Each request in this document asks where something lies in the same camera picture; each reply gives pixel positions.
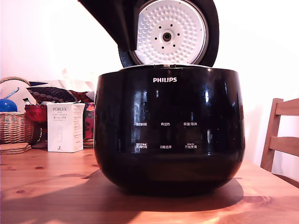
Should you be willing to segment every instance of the philips logo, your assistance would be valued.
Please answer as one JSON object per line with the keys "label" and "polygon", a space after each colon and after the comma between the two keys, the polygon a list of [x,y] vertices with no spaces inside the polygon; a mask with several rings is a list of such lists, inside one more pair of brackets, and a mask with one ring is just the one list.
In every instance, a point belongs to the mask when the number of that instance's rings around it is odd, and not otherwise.
{"label": "philips logo", "polygon": [[154,83],[176,83],[178,80],[176,77],[172,78],[154,78],[153,82]]}

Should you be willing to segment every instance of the inner lid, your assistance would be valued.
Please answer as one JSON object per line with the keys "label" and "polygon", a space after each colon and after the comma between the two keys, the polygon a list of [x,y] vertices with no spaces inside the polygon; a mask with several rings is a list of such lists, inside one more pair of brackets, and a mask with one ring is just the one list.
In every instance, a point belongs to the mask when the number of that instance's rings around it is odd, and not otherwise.
{"label": "inner lid", "polygon": [[198,64],[208,45],[208,25],[201,10],[185,0],[152,0],[138,20],[136,64]]}

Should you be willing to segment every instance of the button label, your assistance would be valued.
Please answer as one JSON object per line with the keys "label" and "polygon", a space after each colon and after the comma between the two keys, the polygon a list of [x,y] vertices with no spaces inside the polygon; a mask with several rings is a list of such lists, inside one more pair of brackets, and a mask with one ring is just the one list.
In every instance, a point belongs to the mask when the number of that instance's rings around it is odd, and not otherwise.
{"label": "button label", "polygon": [[171,148],[171,146],[160,146],[160,148],[165,148],[165,149],[170,149]]}
{"label": "button label", "polygon": [[136,123],[135,126],[147,126],[148,123]]}
{"label": "button label", "polygon": [[184,122],[184,126],[197,126],[197,122]]}
{"label": "button label", "polygon": [[147,143],[136,143],[136,148],[148,148]]}
{"label": "button label", "polygon": [[185,146],[185,148],[188,148],[188,149],[197,148],[197,145],[195,145],[194,143],[187,143],[187,145]]}
{"label": "button label", "polygon": [[170,123],[161,123],[161,126],[170,126]]}

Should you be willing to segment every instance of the wooden chair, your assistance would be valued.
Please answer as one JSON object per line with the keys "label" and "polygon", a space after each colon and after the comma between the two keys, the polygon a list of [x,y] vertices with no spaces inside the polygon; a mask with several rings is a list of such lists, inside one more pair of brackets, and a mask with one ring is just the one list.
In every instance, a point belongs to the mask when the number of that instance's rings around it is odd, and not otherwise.
{"label": "wooden chair", "polygon": [[[265,146],[263,148],[261,168],[269,172],[272,171],[275,151],[299,156],[299,138],[277,137],[281,115],[299,116],[299,99],[283,101],[283,99],[273,99]],[[299,182],[282,175],[276,176],[299,188]]]}

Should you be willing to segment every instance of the coaster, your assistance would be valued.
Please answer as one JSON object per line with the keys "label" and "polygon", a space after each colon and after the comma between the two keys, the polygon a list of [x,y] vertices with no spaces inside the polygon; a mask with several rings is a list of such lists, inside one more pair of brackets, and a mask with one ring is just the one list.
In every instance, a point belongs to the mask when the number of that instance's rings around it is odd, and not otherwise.
{"label": "coaster", "polygon": [[2,152],[7,150],[25,149],[28,145],[28,143],[4,144],[0,145],[0,151]]}
{"label": "coaster", "polygon": [[26,151],[29,151],[31,146],[26,147],[24,149],[16,149],[16,150],[7,150],[7,151],[0,151],[0,155],[12,155],[12,154],[22,154]]}

